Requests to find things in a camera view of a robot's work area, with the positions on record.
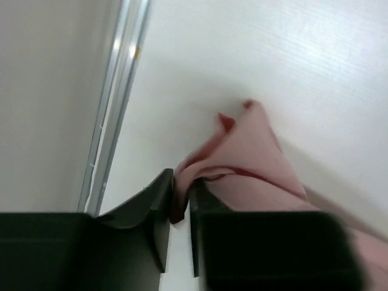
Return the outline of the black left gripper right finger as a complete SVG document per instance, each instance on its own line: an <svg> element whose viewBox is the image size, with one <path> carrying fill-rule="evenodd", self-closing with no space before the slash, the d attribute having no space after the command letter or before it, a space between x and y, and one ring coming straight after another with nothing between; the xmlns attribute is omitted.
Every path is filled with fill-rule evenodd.
<svg viewBox="0 0 388 291"><path fill-rule="evenodd" d="M190 203L190 234L192 243L192 260L194 277L199 277L199 216L208 212L230 212L230 209L221 202L206 186L203 178L194 180L189 187Z"/></svg>

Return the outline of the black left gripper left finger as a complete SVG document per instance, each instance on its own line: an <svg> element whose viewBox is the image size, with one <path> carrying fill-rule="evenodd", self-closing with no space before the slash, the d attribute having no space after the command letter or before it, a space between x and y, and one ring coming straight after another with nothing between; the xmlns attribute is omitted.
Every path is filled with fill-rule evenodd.
<svg viewBox="0 0 388 291"><path fill-rule="evenodd" d="M164 169L147 187L97 218L115 230L142 229L161 273L166 271L173 183L173 169Z"/></svg>

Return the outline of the pink trousers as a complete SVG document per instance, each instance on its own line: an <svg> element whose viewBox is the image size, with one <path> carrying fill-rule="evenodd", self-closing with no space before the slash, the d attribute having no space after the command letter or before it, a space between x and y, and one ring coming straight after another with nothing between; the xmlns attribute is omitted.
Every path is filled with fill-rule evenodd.
<svg viewBox="0 0 388 291"><path fill-rule="evenodd" d="M262 105L218 116L215 134L175 170L170 220L203 178L230 212L199 216L202 290L386 290L387 243L309 202Z"/></svg>

